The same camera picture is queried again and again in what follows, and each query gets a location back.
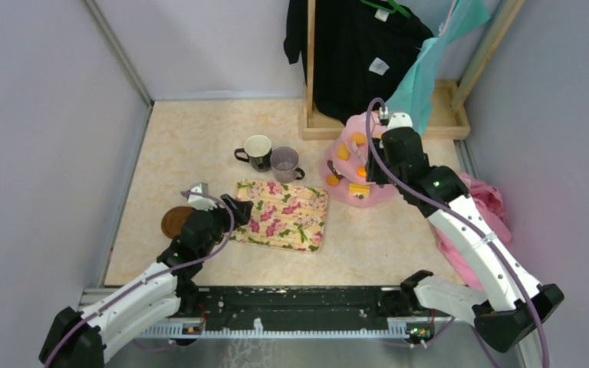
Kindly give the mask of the round orange cookie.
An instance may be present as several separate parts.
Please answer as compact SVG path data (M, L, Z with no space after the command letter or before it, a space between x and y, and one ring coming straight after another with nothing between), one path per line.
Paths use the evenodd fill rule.
M350 141L356 146L363 146L367 142L367 137L363 133L356 132L350 135Z

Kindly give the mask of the orange fish-shaped cake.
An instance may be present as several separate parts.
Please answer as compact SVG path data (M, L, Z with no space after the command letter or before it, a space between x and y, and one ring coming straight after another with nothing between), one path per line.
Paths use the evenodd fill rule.
M365 170L365 167L364 166L357 167L356 168L356 173L361 178L366 178L367 177L367 171Z

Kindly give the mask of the floral rectangular tray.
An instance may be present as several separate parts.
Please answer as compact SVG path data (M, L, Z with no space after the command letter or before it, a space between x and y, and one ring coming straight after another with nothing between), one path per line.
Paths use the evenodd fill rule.
M323 189L244 179L236 198L253 203L247 225L233 240L251 245L315 253L324 237L330 195Z

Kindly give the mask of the yellow rectangular biscuit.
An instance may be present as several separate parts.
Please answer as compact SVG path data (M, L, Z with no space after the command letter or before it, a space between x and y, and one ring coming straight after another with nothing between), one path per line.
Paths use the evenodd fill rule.
M348 161L350 158L350 150L347 148L346 144L344 142L339 142L336 152L335 152L335 157L337 159L341 159L343 161Z

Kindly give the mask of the yellow layered cake slice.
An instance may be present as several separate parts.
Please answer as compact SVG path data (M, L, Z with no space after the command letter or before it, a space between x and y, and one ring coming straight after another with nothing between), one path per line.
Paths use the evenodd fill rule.
M370 186L352 182L348 186L348 192L357 199L366 199L370 196Z

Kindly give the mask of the chocolate triangle cake slice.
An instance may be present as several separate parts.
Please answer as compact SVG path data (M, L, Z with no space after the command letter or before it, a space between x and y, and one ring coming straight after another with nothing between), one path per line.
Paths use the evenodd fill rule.
M342 174L340 174L334 167L333 161L332 160L328 160L327 161L327 167L328 169L331 171L331 173L336 176L338 179L343 179L344 176Z

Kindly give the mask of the orange flower-shaped cookie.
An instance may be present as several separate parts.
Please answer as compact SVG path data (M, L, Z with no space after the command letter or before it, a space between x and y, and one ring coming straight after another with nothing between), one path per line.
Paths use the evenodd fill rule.
M326 176L325 178L325 182L329 185L329 186L338 186L340 183L340 179L333 175L333 174L329 174Z

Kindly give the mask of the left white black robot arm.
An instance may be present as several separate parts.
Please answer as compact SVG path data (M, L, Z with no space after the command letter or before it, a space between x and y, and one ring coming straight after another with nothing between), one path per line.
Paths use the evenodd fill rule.
M66 307L55 316L39 361L46 367L103 367L155 323L197 312L193 277L219 253L234 230L247 225L253 203L185 191L195 198L181 230L145 271L83 310Z

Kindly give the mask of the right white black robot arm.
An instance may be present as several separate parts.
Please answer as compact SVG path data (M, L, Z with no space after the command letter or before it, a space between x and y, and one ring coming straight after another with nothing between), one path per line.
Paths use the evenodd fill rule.
M388 130L367 146L367 178L394 186L450 239L482 285L477 290L421 270L401 284L404 311L420 316L435 309L459 318L500 353L536 333L548 361L543 323L564 300L559 286L542 284L515 260L459 175L448 166L430 164L412 128Z

